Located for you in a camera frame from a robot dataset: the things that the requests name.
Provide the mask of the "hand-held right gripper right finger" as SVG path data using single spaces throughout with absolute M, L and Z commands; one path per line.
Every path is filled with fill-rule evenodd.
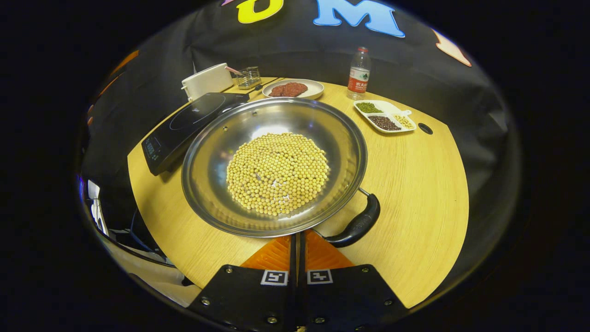
M 305 231 L 303 239 L 309 332 L 383 332 L 408 314 L 373 265 L 354 264 L 315 231 Z

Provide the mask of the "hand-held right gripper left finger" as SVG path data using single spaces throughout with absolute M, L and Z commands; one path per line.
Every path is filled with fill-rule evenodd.
M 294 249 L 293 236 L 277 237 L 241 265 L 221 266 L 188 310 L 232 332 L 284 332 Z

